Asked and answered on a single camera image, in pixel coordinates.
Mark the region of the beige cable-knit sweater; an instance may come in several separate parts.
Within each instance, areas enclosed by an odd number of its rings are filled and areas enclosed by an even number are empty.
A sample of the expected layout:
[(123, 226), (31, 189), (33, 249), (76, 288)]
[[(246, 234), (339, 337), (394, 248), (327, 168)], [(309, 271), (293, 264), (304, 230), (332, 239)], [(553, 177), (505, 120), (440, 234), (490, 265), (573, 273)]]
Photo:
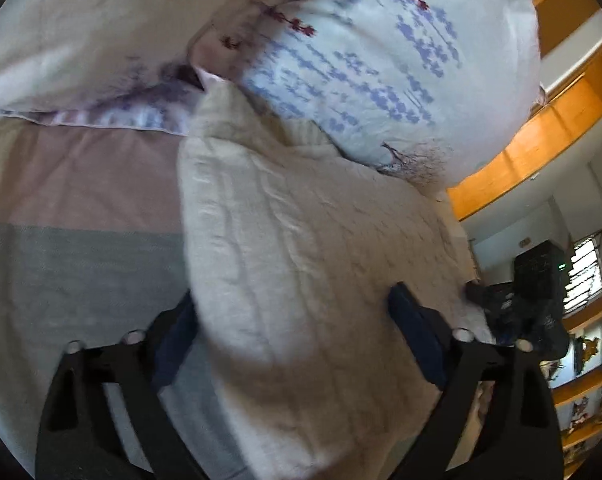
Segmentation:
[(374, 479), (438, 400), (386, 310), (404, 283), (490, 341), (450, 208), (343, 158), (305, 120), (267, 120), (228, 81), (179, 149), (188, 278), (215, 389), (260, 479)]

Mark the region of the patchwork floral bed sheet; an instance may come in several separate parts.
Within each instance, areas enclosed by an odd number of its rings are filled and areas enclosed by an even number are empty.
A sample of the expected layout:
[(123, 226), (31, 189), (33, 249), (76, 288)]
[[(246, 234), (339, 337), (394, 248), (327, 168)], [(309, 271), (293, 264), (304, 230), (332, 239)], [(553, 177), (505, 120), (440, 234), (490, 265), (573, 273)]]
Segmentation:
[(178, 146), (0, 118), (0, 479), (33, 475), (69, 342), (115, 344), (185, 295)]

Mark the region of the orange wooden headboard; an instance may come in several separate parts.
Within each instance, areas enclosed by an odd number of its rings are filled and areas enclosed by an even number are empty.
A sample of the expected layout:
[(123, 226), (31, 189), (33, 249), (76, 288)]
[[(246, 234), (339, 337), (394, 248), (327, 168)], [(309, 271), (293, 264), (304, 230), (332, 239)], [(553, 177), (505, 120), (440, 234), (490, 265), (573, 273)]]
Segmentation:
[[(595, 0), (534, 0), (540, 53), (551, 53), (600, 9)], [(547, 103), (486, 167), (447, 193), (457, 219), (474, 214), (512, 191), (566, 151), (602, 118), (602, 41), (547, 92)]]

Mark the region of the right floral white pillow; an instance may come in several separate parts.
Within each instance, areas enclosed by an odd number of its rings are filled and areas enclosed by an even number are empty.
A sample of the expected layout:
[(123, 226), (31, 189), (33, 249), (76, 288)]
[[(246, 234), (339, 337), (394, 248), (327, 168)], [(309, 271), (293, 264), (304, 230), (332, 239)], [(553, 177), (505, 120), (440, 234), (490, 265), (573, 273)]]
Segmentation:
[(189, 59), (349, 159), (449, 188), (528, 120), (537, 34), (532, 0), (228, 0)]

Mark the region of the floral white pillow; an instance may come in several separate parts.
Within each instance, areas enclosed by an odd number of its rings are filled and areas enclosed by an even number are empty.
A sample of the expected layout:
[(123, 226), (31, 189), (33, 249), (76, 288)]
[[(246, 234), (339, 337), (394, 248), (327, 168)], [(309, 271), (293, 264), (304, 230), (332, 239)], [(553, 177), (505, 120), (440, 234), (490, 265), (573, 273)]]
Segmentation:
[(228, 0), (189, 59), (349, 159), (449, 188), (528, 120), (537, 34), (532, 0)]
[(0, 117), (182, 136), (190, 41), (227, 0), (5, 0)]

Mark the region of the left floral white pillow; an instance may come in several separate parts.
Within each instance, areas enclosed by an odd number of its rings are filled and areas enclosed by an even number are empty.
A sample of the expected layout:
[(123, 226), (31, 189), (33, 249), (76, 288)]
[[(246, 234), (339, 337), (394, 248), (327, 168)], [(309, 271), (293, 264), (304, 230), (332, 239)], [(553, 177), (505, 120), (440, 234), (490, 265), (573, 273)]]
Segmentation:
[(227, 0), (5, 0), (0, 117), (182, 136), (190, 41)]

